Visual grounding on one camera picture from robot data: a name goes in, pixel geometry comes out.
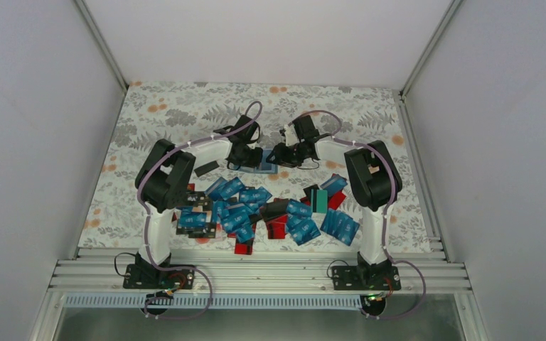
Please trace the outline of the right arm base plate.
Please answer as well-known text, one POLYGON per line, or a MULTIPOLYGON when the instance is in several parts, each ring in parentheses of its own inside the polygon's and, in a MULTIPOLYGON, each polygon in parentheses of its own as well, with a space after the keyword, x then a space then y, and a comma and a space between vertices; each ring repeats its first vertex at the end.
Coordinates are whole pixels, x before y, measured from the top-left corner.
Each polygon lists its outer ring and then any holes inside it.
POLYGON ((398 268, 390 266, 379 271, 360 270, 358 266, 332 266, 331 280, 336 291, 400 291, 402 283, 398 268))

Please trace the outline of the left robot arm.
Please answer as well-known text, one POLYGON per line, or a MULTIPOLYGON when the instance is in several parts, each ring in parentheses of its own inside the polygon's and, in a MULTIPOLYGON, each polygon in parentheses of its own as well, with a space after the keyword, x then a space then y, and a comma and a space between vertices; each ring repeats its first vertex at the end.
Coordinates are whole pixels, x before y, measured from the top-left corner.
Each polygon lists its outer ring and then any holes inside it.
POLYGON ((146 262, 141 278, 149 286, 158 288, 168 281, 170 270, 165 262, 171 255, 171 217, 173 209, 186 201, 186 186, 194 168, 227 158, 233 141, 255 123, 255 118, 248 119, 225 134, 211 134, 180 146, 161 139, 150 150, 135 180, 137 200, 146 210, 139 256, 146 262))

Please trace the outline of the blue leather card holder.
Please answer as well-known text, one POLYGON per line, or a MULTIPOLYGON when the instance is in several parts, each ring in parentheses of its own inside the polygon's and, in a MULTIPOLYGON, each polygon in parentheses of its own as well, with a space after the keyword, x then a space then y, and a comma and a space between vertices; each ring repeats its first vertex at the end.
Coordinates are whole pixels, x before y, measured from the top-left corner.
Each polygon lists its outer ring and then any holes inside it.
POLYGON ((241 167, 240 170, 245 173, 253 173, 253 174, 266 174, 266 175, 272 175, 278 173, 278 165, 274 163, 270 163, 267 161, 267 158, 271 155, 272 149, 264 149, 262 154, 262 159, 260 164, 255 167, 241 167))

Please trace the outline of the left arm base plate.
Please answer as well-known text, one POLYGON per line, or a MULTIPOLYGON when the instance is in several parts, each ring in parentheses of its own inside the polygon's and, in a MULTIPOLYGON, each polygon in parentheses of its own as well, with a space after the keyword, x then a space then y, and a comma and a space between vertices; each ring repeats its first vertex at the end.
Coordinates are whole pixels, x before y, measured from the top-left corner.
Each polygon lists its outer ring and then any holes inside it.
POLYGON ((125 289, 183 289, 193 288, 195 269, 189 267, 175 271, 160 271, 151 265, 130 264, 124 274, 122 287, 125 289))

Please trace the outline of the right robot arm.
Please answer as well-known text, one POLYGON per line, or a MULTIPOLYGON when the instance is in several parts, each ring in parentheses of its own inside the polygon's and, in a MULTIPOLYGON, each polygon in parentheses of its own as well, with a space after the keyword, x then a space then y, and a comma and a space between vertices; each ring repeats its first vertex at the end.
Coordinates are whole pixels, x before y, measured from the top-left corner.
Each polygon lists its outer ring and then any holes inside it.
POLYGON ((342 164, 348 172, 348 183, 362 209, 362 242, 358 251, 356 278, 366 289, 374 289, 384 279, 392 264, 387 250, 387 226, 392 206, 402 190, 402 179, 386 144, 380 140, 361 143, 346 141, 333 134, 320 134, 309 115, 302 115, 283 128, 284 142, 277 144, 267 162, 297 168, 310 158, 342 164))

